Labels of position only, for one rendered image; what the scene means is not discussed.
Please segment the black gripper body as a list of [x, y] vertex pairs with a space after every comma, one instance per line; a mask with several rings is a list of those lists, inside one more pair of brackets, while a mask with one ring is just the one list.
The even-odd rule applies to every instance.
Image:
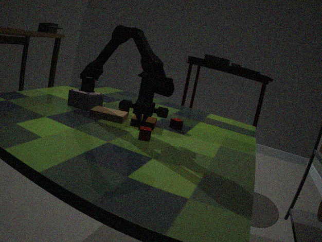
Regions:
[[[149, 96], [151, 96], [153, 101], [154, 92], [147, 92], [140, 89], [139, 96], [141, 94], [143, 94], [145, 98], [149, 98]], [[135, 103], [132, 103], [132, 101], [125, 99], [119, 103], [119, 108], [121, 109], [127, 109], [128, 107], [135, 108]], [[154, 108], [153, 112], [147, 112], [147, 114], [152, 115], [152, 113], [156, 113], [158, 117], [167, 118], [168, 111], [168, 108], [158, 107], [158, 109]]]

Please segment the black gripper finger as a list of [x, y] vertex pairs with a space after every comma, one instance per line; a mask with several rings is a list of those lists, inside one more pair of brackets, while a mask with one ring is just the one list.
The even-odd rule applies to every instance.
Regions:
[[140, 129], [142, 113], [137, 113], [137, 112], [133, 112], [133, 113], [137, 118], [138, 129]]
[[[152, 115], [153, 115], [153, 114], [152, 114]], [[145, 121], [146, 121], [146, 119], [147, 119], [148, 117], [151, 117], [152, 115], [144, 114], [144, 115], [143, 115], [143, 118], [142, 118], [142, 121], [141, 121], [141, 125], [140, 125], [140, 126], [143, 126], [143, 125], [144, 125], [144, 123], [145, 123]]]

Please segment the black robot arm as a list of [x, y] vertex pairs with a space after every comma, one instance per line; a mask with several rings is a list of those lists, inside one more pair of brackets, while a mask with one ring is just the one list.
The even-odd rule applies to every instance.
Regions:
[[[147, 92], [154, 92], [164, 96], [171, 96], [174, 92], [174, 83], [172, 78], [166, 78], [164, 72], [164, 65], [160, 58], [154, 54], [144, 32], [138, 28], [125, 27], [118, 25], [113, 33], [112, 39], [102, 50], [96, 60], [90, 62], [87, 67], [80, 74], [82, 78], [81, 89], [87, 93], [95, 92], [95, 81], [99, 79], [99, 76], [103, 73], [103, 65], [106, 63], [112, 53], [122, 43], [127, 42], [128, 39], [133, 38], [136, 46], [141, 55], [141, 66], [143, 72], [138, 76], [142, 77], [140, 89]], [[92, 78], [87, 78], [92, 77]], [[141, 94], [135, 103], [135, 112], [147, 114], [147, 112], [153, 112], [155, 103], [152, 102], [152, 97], [145, 98]]]

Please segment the brown block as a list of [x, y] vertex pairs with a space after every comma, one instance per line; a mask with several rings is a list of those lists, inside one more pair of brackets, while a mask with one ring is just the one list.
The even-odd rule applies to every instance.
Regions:
[[[144, 127], [149, 127], [151, 128], [151, 130], [153, 131], [155, 126], [156, 126], [156, 122], [157, 122], [157, 118], [155, 117], [148, 117], [144, 123]], [[131, 118], [131, 124], [130, 126], [133, 126], [133, 127], [138, 127], [138, 124], [137, 124], [137, 118], [136, 116], [134, 115], [132, 118]]]

